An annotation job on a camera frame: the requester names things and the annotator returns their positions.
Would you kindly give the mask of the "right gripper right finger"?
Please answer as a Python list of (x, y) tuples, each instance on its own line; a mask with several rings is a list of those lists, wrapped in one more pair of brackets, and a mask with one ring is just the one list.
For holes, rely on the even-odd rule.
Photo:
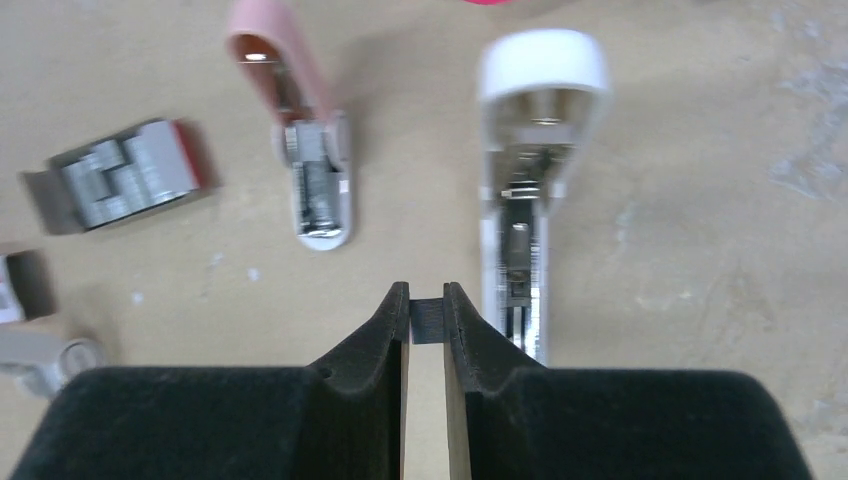
[(777, 402), (727, 370), (542, 366), (443, 293), (454, 479), (808, 479)]

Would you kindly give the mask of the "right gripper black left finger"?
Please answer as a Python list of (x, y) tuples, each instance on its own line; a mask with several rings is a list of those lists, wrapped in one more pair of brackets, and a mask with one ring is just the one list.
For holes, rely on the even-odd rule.
[(398, 479), (410, 293), (306, 366), (107, 367), (71, 381), (15, 479)]

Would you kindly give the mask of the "staple strip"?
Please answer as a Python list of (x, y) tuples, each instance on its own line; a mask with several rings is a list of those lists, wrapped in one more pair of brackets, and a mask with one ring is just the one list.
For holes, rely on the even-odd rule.
[(411, 300), (409, 314), (413, 344), (441, 344), (444, 342), (444, 313), (441, 297)]

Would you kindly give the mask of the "red staple box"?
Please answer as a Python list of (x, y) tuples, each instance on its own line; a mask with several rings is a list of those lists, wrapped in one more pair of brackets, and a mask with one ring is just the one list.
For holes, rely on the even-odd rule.
[(39, 250), (1, 255), (1, 323), (19, 323), (57, 312), (48, 265)]

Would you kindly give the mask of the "pink and white stapler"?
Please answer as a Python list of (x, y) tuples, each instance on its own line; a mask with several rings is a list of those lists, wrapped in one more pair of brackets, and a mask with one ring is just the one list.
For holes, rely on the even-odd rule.
[(311, 250), (345, 244), (354, 227), (350, 122), (281, 1), (237, 1), (226, 40), (272, 117), (271, 147), (291, 171), (293, 228)]

